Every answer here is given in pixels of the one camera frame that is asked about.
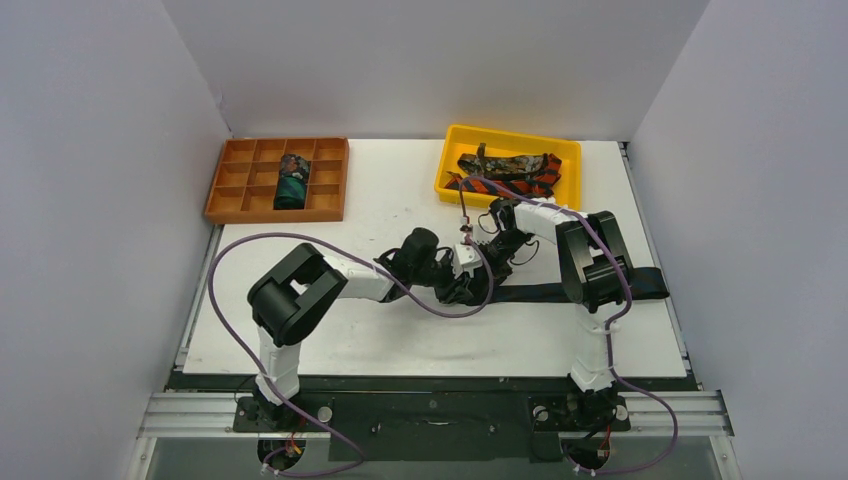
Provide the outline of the yellow plastic tray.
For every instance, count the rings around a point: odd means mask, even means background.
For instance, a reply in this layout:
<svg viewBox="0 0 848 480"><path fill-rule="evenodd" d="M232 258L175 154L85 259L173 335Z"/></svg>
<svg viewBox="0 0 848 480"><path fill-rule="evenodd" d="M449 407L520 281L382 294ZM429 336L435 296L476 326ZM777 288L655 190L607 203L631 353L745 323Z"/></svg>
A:
<svg viewBox="0 0 848 480"><path fill-rule="evenodd" d="M445 188L450 172L459 172L457 160L463 153L475 153L480 143L487 145L491 156L553 154L562 161L561 178L553 187L560 205L579 210L582 207L582 149L579 143L552 137L494 130L467 125L448 128L445 145L434 183L434 190L443 203L457 204L458 190Z"/></svg>

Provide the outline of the navy striped tie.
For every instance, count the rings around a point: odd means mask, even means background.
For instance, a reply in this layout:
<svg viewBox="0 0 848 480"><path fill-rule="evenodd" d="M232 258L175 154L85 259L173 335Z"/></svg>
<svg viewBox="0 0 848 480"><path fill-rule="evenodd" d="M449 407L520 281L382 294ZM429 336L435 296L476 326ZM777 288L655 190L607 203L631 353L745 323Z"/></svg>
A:
<svg viewBox="0 0 848 480"><path fill-rule="evenodd" d="M662 271L657 267L624 270L634 301L663 300L670 296ZM621 283L613 270L588 278L591 293L604 293L605 299L624 300ZM496 286L490 303L572 303L564 287L558 283Z"/></svg>

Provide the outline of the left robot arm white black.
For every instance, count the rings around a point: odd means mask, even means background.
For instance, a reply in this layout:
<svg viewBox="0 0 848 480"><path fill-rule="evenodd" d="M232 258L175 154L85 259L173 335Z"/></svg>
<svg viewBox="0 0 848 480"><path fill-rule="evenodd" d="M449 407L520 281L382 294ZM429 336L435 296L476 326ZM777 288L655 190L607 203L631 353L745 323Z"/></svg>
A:
<svg viewBox="0 0 848 480"><path fill-rule="evenodd" d="M327 256L309 242L297 245L247 296L261 341L261 370L253 389L260 418L275 430L297 420L293 397L300 391L301 344L337 300L392 303L422 287L431 289L441 305L478 311L491 300L497 283L481 244L465 239L443 246L423 227L372 261L341 251Z"/></svg>

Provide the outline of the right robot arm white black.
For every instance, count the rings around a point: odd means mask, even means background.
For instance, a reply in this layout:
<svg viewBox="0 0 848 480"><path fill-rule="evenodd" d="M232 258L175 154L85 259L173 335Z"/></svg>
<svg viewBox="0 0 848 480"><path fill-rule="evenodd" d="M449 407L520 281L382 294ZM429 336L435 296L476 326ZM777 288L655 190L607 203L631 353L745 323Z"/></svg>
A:
<svg viewBox="0 0 848 480"><path fill-rule="evenodd" d="M566 418L581 429L610 422L617 404L613 372L613 320L599 310L616 304L629 310L635 270L615 216L569 214L542 200L522 202L497 199L489 213L496 225L493 239L482 247L495 276L493 288L484 288L480 300L491 303L570 303L584 311L577 320L575 357L568 380L576 392L564 400ZM543 239L555 246L560 279L556 283L506 285L511 260L521 245Z"/></svg>

